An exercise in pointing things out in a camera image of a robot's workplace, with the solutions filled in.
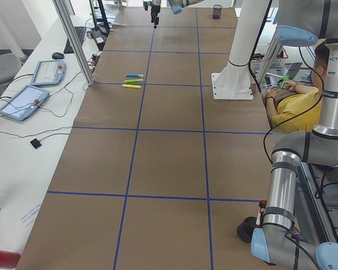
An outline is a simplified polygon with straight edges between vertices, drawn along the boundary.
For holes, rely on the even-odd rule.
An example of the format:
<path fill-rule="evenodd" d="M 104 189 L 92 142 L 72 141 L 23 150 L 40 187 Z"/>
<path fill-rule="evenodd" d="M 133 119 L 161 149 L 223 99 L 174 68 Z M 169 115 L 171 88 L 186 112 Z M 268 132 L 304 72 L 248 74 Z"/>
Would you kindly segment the blue highlighter pen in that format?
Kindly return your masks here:
<path fill-rule="evenodd" d="M 144 75 L 142 75 L 142 74 L 125 74 L 125 77 L 127 77 L 127 78 L 143 78 Z"/>

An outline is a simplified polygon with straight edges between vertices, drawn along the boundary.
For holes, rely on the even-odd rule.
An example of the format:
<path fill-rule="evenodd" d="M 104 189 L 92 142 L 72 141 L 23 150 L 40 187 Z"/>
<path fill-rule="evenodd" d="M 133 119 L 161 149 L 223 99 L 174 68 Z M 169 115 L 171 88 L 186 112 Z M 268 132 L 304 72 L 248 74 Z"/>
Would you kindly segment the red white whiteboard marker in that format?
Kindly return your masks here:
<path fill-rule="evenodd" d="M 263 219 L 264 219 L 264 211 L 266 209 L 266 200 L 261 200 L 259 202 L 259 211 L 257 214 L 257 219 L 256 219 L 256 225 L 258 227 L 261 227 L 263 225 Z"/>

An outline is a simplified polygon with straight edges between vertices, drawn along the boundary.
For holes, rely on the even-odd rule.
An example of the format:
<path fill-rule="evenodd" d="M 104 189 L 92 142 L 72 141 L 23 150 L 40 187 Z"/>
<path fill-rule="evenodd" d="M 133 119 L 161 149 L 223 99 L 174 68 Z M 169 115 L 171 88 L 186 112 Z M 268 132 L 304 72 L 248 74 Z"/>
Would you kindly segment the green highlighter pen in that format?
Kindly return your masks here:
<path fill-rule="evenodd" d="M 143 79 L 127 79 L 124 81 L 125 84 L 134 84 L 134 83 L 142 83 Z"/>

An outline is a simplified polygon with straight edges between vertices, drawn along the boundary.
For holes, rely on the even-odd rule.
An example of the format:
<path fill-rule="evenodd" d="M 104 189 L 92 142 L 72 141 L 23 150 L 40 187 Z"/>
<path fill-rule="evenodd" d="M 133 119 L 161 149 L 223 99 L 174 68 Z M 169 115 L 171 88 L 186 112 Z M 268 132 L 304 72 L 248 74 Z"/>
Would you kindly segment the far black mesh cup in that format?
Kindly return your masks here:
<path fill-rule="evenodd" d="M 216 4 L 213 6 L 212 18 L 218 20 L 221 18 L 222 5 Z"/>

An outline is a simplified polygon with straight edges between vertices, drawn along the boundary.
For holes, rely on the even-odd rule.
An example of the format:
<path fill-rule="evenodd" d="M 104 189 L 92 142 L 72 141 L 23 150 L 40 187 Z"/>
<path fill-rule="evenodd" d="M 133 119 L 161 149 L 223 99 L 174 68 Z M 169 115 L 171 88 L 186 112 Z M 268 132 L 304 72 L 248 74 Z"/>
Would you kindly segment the black mesh cup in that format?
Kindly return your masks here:
<path fill-rule="evenodd" d="M 250 243 L 254 229 L 258 227 L 256 217 L 247 217 L 237 227 L 238 237 L 245 243 Z"/>
<path fill-rule="evenodd" d="M 213 6 L 212 18 L 218 20 L 221 18 L 222 5 L 216 4 Z"/>

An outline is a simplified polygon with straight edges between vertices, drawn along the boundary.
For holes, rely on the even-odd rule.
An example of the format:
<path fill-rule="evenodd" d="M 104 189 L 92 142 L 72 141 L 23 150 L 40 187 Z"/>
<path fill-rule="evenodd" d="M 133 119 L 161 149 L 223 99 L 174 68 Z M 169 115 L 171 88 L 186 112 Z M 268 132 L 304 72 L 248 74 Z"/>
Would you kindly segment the yellow highlighter pen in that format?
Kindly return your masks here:
<path fill-rule="evenodd" d="M 141 89 L 141 85 L 134 85 L 134 84 L 122 84 L 122 87 L 124 88 L 133 88 L 133 89 Z"/>

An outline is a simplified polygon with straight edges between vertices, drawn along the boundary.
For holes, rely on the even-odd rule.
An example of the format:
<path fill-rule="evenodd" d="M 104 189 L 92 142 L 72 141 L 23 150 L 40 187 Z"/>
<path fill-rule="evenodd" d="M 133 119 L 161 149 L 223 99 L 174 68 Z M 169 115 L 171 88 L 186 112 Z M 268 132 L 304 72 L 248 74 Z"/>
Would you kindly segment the black computer mouse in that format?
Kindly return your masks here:
<path fill-rule="evenodd" d="M 61 60 L 65 58 L 65 55 L 60 52 L 54 52 L 51 57 L 53 60 Z"/>

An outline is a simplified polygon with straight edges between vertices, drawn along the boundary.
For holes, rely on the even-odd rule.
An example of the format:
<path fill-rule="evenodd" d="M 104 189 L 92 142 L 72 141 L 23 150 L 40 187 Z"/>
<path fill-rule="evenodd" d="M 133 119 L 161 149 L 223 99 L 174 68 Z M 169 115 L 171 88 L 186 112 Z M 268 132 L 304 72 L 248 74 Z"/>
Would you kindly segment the upper teach pendant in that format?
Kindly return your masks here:
<path fill-rule="evenodd" d="M 39 61 L 30 84 L 37 87 L 58 85 L 64 78 L 65 71 L 64 60 Z"/>

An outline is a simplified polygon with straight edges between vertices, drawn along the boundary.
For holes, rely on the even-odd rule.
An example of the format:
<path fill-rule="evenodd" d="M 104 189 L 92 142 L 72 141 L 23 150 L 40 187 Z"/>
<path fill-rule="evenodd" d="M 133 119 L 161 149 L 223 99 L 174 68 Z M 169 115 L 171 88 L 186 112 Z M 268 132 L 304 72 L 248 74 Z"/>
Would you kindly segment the teach pendant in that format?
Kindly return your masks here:
<path fill-rule="evenodd" d="M 49 98 L 49 91 L 26 85 L 0 108 L 0 115 L 22 122 Z"/>
<path fill-rule="evenodd" d="M 39 61 L 30 84 L 37 87 L 58 85 L 64 78 L 65 71 L 64 60 Z"/>

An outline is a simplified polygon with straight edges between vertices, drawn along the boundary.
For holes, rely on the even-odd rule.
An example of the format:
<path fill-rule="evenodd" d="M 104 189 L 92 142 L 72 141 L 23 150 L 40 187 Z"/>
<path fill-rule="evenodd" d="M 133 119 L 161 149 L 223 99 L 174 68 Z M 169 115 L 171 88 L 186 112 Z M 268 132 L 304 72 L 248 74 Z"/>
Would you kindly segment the lower teach pendant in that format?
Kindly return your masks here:
<path fill-rule="evenodd" d="M 0 115 L 22 122 L 49 98 L 49 91 L 26 85 L 0 108 Z"/>

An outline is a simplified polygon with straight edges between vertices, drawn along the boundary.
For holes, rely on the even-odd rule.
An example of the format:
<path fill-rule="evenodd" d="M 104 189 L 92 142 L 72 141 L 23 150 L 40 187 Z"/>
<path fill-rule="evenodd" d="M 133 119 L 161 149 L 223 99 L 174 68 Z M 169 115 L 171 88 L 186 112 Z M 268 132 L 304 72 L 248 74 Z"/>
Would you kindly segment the person in yellow shirt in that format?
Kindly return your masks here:
<path fill-rule="evenodd" d="M 289 80 L 284 88 L 267 88 L 264 97 L 266 114 L 270 126 L 277 132 L 310 132 L 318 124 L 322 107 L 319 99 L 327 79 L 329 54 L 330 50 L 323 42 L 316 46 L 312 87 Z"/>

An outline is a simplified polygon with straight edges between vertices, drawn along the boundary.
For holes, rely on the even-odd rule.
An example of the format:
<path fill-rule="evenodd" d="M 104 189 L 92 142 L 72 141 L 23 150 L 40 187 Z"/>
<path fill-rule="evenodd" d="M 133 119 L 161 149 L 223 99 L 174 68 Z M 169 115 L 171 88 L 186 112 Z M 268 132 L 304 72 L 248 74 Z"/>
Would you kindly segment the near black mesh cup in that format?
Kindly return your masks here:
<path fill-rule="evenodd" d="M 238 237 L 245 243 L 250 243 L 254 229 L 258 227 L 256 217 L 247 217 L 237 227 Z"/>

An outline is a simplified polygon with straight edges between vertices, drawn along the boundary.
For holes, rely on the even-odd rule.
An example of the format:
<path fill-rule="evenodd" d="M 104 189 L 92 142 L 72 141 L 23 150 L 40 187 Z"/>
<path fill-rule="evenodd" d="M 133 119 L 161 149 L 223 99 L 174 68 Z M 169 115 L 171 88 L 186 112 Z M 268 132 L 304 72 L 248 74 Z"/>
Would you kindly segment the aluminium frame post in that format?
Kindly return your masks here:
<path fill-rule="evenodd" d="M 94 83 L 94 77 L 92 75 L 90 68 L 88 67 L 88 63 L 82 49 L 82 45 L 80 44 L 76 31 L 74 30 L 69 10 L 65 2 L 62 0 L 53 0 L 53 4 L 59 16 L 65 34 L 70 41 L 71 47 L 73 48 L 75 57 L 77 59 L 79 67 L 81 68 L 81 72 L 83 73 L 88 86 L 92 86 Z"/>

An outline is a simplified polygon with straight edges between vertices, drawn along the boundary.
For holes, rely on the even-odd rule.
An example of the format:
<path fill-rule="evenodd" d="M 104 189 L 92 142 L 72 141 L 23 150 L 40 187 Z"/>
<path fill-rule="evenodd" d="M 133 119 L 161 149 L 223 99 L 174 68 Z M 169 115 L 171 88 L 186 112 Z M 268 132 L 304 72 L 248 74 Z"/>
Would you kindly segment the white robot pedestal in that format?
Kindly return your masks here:
<path fill-rule="evenodd" d="M 272 2 L 246 0 L 242 3 L 228 64 L 213 73 L 212 91 L 216 100 L 252 100 L 250 63 Z"/>

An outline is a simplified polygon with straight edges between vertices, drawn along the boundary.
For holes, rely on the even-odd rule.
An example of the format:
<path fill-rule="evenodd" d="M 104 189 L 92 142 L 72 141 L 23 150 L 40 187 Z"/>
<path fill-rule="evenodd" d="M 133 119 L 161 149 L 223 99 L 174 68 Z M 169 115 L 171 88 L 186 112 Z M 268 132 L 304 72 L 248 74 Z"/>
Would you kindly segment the green handled stick tool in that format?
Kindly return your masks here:
<path fill-rule="evenodd" d="M 282 77 L 281 81 L 281 88 L 285 88 L 286 82 L 290 80 L 290 77 L 288 75 Z"/>

